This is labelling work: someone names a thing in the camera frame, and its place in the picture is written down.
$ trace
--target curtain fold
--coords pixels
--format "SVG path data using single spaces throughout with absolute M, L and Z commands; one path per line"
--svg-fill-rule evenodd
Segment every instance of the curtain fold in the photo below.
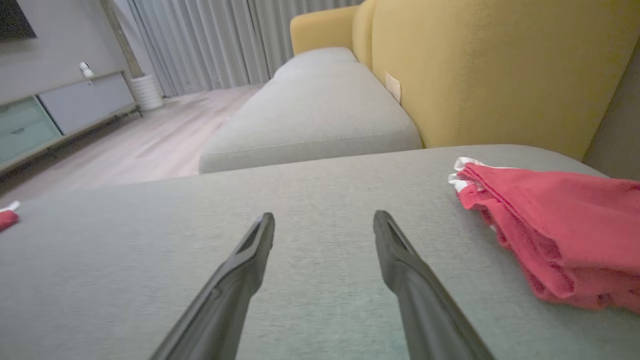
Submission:
M 363 0 L 129 0 L 167 96 L 265 83 L 293 57 L 299 14 Z

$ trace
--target green drawer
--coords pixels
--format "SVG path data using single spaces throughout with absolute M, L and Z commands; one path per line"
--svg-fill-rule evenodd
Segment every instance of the green drawer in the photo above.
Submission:
M 48 116 L 34 98 L 0 106 L 0 136 L 41 121 Z
M 41 120 L 0 135 L 0 162 L 18 158 L 21 154 L 61 137 L 49 120 Z

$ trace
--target wooden floor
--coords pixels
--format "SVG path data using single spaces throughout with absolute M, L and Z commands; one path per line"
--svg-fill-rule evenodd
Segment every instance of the wooden floor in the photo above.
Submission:
M 166 99 L 143 118 L 136 113 L 80 136 L 0 177 L 0 208 L 52 193 L 195 175 L 205 143 L 259 88 Z

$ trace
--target yellow armrest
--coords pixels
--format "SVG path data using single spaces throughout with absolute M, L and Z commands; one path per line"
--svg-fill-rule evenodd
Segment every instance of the yellow armrest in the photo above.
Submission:
M 353 50 L 351 26 L 358 6 L 306 13 L 291 20 L 293 53 L 322 47 L 347 47 Z

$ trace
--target red cloth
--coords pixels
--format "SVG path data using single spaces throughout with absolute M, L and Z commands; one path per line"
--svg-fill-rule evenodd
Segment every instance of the red cloth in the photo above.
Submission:
M 538 298 L 640 313 L 640 183 L 473 163 L 458 178 Z
M 11 210 L 0 211 L 0 231 L 18 222 L 18 215 Z

